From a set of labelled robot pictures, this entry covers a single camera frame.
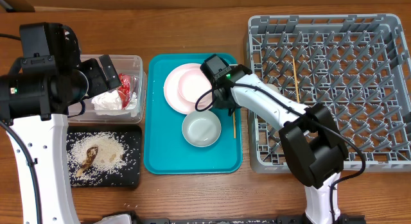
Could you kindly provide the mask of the clear plastic bin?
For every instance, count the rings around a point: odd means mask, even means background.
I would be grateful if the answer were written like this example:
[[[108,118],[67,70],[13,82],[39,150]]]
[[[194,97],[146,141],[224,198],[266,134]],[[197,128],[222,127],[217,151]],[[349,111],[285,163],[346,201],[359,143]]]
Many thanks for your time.
[[[143,62],[137,55],[110,55],[114,67],[118,73],[127,74],[132,77],[131,92],[137,94],[137,106],[131,112],[117,116],[99,116],[96,114],[91,99],[86,99],[85,112],[80,115],[82,105],[77,103],[69,107],[70,123],[115,123],[115,124],[137,124],[144,114],[146,98],[146,74],[143,70]]]

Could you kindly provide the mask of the grey dishwasher rack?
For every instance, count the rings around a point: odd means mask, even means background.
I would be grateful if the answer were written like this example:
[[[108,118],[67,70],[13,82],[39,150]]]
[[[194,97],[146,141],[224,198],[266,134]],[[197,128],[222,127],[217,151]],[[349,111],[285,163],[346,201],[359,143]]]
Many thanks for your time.
[[[410,171],[410,54],[393,14],[255,15],[247,62],[296,101],[321,103],[369,172]]]

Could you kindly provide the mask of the grey bowl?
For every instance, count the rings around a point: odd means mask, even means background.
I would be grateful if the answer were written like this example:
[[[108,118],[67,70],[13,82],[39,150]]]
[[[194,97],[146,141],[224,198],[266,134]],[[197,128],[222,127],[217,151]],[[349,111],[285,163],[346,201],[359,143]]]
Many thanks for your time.
[[[194,111],[182,122],[182,134],[185,140],[198,148],[214,144],[220,137],[222,126],[219,118],[211,111]]]

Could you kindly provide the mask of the pink plate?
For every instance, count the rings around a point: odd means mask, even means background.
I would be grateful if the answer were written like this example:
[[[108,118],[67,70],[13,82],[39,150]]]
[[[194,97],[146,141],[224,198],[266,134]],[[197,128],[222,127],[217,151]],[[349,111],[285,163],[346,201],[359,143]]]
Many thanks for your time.
[[[190,69],[200,69],[200,64],[190,63],[176,67],[164,83],[164,97],[168,105],[181,114],[195,111],[195,103],[186,101],[178,91],[180,77]]]

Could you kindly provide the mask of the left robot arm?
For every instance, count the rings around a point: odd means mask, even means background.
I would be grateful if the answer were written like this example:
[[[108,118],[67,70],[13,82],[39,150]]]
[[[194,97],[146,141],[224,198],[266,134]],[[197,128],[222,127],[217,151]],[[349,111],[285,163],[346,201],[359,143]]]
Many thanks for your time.
[[[121,85],[108,55],[81,61],[74,31],[25,24],[23,55],[1,77],[1,127],[17,163],[25,223],[78,223],[67,166],[69,107]]]

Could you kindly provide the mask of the teal serving tray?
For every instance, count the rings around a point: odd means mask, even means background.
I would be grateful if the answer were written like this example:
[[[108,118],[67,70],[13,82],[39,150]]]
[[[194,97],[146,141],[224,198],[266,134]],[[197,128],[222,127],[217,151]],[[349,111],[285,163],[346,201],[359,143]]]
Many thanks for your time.
[[[162,54],[150,61],[144,129],[144,166],[149,172],[158,175],[232,173],[241,166],[239,109],[236,110],[236,139],[228,111],[212,108],[221,122],[222,132],[214,144],[198,148],[183,137],[185,115],[173,110],[164,97],[164,82],[172,70],[182,64],[202,64],[210,56],[210,53]]]

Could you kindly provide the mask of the cream paper cup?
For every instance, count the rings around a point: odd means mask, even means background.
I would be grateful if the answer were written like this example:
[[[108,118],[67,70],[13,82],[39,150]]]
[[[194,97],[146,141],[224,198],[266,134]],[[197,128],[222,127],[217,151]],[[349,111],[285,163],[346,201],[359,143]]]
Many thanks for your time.
[[[277,93],[280,93],[279,89],[275,85],[272,85],[272,84],[269,84],[269,83],[266,83],[265,85],[267,87],[269,87],[270,89],[276,91]]]

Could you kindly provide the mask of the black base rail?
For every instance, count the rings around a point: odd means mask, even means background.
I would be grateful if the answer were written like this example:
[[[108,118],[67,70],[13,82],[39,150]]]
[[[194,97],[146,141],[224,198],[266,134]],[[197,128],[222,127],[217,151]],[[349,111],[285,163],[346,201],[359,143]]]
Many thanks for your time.
[[[276,218],[242,218],[242,219],[197,219],[197,220],[170,220],[168,218],[141,219],[135,211],[115,212],[103,216],[108,218],[113,215],[129,214],[131,223],[138,224],[309,224],[311,221],[304,215],[286,215]]]

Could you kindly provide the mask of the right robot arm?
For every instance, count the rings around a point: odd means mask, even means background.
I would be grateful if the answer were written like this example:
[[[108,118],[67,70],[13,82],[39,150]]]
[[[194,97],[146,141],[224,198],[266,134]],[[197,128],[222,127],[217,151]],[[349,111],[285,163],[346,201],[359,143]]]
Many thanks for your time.
[[[209,80],[211,106],[232,114],[245,107],[278,132],[286,164],[304,185],[305,223],[335,223],[340,216],[335,185],[348,156],[347,146],[331,112],[292,101],[264,84],[244,65],[230,66],[218,55],[200,70]]]

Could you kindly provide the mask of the white napkin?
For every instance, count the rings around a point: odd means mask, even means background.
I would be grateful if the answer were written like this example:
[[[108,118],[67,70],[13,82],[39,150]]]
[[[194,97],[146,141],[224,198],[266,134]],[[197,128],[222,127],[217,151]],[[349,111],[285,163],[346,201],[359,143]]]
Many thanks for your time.
[[[125,108],[123,108],[123,100],[117,90],[112,92],[104,92],[93,97],[91,103],[94,105],[96,114],[99,116],[117,116],[131,112],[137,106],[137,94],[132,93],[132,97]]]

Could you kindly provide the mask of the pink bowl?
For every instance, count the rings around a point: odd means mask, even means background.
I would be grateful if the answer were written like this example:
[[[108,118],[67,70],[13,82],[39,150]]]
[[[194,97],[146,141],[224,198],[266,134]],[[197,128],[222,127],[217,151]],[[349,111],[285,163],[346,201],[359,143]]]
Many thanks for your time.
[[[188,102],[196,103],[211,84],[200,69],[190,69],[179,79],[179,94]]]

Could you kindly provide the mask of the wooden chopstick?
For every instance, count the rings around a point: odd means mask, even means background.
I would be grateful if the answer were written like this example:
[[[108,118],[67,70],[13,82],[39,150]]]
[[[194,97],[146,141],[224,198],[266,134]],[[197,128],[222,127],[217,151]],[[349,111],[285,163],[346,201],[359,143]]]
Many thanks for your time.
[[[232,122],[233,122],[233,138],[236,139],[236,113],[232,113]]]
[[[296,101],[300,103],[300,96],[299,96],[299,82],[297,79],[297,72],[296,72],[296,67],[295,67],[295,58],[292,58],[292,66],[293,66],[293,78],[295,82],[295,95],[296,95]]]

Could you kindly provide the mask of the red snack wrapper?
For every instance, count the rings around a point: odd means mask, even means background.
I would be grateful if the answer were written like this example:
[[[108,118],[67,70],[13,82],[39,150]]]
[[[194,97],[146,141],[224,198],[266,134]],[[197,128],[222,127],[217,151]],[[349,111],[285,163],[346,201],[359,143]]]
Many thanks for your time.
[[[132,77],[127,74],[120,74],[119,79],[121,81],[121,86],[117,88],[117,92],[122,101],[122,109],[125,109],[130,103],[130,98],[132,96]]]

